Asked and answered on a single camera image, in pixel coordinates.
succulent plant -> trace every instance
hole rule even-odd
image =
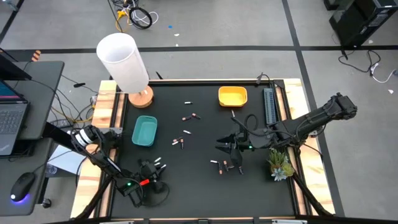
[[[275,177],[274,181],[281,181],[287,178],[285,171],[281,170],[280,168],[274,169],[274,172],[271,174],[271,176]]]
[[[281,181],[287,177],[291,177],[295,170],[289,163],[289,157],[284,152],[276,149],[270,149],[269,164],[271,165],[271,176],[275,177],[275,181]]]

wooden table frame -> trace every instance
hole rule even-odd
[[[227,80],[216,80],[216,81],[231,81],[232,79]],[[233,79],[240,81],[255,81],[256,79]],[[158,82],[179,82],[179,81],[192,81],[192,82],[205,82],[205,81],[215,81],[215,80],[150,80],[150,83],[158,83]],[[299,116],[308,113],[307,101],[305,99],[304,90],[302,87],[302,83],[298,78],[288,78],[283,79],[284,87],[281,88],[276,86],[277,99],[280,108],[280,117],[282,120],[288,118],[298,118]],[[123,109],[125,106],[125,95],[116,93],[116,82],[112,80],[102,81],[99,87],[99,95],[96,102],[96,107],[93,115],[92,125],[97,128],[108,128],[111,123],[114,123],[114,127],[121,127],[123,123]],[[113,111],[114,106],[117,105],[117,111]],[[318,143],[316,138],[308,138],[306,144],[309,146],[318,149]],[[89,145],[87,150],[89,152],[95,150],[95,145]],[[320,158],[320,155],[312,149],[309,149],[307,146],[302,146],[301,150],[301,164],[303,174],[305,176],[305,182],[307,187],[311,190],[312,194],[317,198],[317,200],[323,205],[323,207],[331,213],[335,212],[333,201],[331,199],[330,189],[328,182],[326,180],[325,170],[323,166],[323,162]],[[114,159],[115,150],[111,151],[110,157]],[[300,166],[297,163],[295,156],[293,154],[293,149],[289,149],[290,160],[292,161],[293,166],[297,170],[297,166]],[[76,217],[79,215],[86,205],[90,202],[95,192],[98,189],[100,178],[101,178],[101,170],[94,166],[89,160],[86,160],[81,165],[81,172],[79,177],[79,183],[76,190],[75,201],[73,203],[72,212],[70,217]],[[303,194],[295,183],[295,191],[297,194],[297,202],[299,214],[306,215],[306,206],[308,207],[308,203],[306,204],[306,200],[303,197]],[[99,217],[105,217],[108,213],[108,205],[109,199],[111,196],[110,187],[107,188],[106,192],[103,195],[103,199],[101,203],[101,209],[96,212]],[[292,217],[260,217],[260,219],[270,219],[270,218],[292,218]],[[150,220],[197,220],[198,218],[166,218],[159,219],[154,218]],[[240,218],[209,218],[210,220],[250,220],[253,217],[240,217]]]

white paper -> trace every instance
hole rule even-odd
[[[54,153],[51,155],[50,159],[59,156],[60,154],[71,151],[70,149],[63,147],[63,146],[58,146]],[[63,170],[66,170],[68,172],[71,172],[72,174],[80,174],[80,171],[77,170],[80,162],[85,158],[85,156],[80,155],[77,152],[68,152],[56,159],[53,159],[49,161],[48,163],[61,168]]]

laptop screen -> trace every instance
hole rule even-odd
[[[0,101],[19,100],[20,97],[6,84],[0,82]]]

white lamp shade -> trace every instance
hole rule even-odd
[[[125,93],[139,93],[149,83],[147,70],[134,39],[123,33],[111,34],[97,45],[97,56]]]

